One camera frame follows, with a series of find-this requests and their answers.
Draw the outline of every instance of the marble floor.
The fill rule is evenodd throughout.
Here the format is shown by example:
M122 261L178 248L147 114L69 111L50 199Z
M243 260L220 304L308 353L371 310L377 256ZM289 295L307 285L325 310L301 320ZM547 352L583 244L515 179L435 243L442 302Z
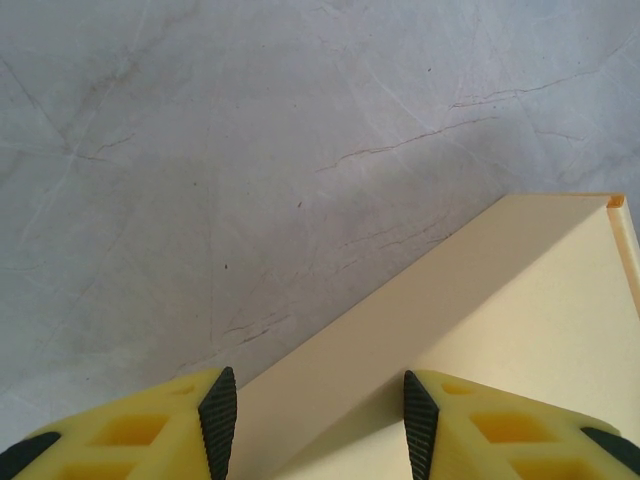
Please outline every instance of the marble floor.
M246 383L508 192L625 191L638 224L639 22L0 1L0 449L199 368Z

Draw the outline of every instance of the black rubber pad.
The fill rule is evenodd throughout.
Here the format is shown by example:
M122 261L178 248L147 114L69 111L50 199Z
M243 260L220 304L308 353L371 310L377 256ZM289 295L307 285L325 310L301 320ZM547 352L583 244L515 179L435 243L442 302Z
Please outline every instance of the black rubber pad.
M440 409L412 372L404 374L404 428L409 445L413 480L427 480L431 473Z
M224 480L229 471L231 444L238 416L236 379L230 367L222 371L202 400L198 413L209 473L213 480Z
M16 443L0 453L0 480L11 480L18 475L60 437L58 432L43 433Z
M640 475L640 448L626 438L604 430L585 427L582 431L616 460L629 467L636 475Z

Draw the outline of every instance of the yellow 3d-printed part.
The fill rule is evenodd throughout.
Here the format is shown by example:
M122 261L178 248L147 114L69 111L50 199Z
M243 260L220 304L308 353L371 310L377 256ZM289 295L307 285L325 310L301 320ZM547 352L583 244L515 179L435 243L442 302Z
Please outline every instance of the yellow 3d-printed part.
M233 371L206 370L48 425L0 454L0 480L223 480Z
M431 371L407 372L404 389L414 480L637 480L640 474L640 450L600 420Z

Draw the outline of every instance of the beige board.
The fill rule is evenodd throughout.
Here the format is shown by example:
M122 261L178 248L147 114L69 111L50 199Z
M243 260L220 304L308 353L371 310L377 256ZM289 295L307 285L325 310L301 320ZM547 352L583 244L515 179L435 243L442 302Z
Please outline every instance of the beige board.
M406 368L640 442L637 252L620 197L503 198L240 390L229 478L410 478Z

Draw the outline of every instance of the gray marble surface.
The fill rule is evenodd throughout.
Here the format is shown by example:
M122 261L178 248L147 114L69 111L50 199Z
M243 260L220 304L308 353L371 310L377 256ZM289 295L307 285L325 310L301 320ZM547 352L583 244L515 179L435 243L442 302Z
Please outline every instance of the gray marble surface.
M243 384L514 191L640 220L636 0L0 0L0 447Z

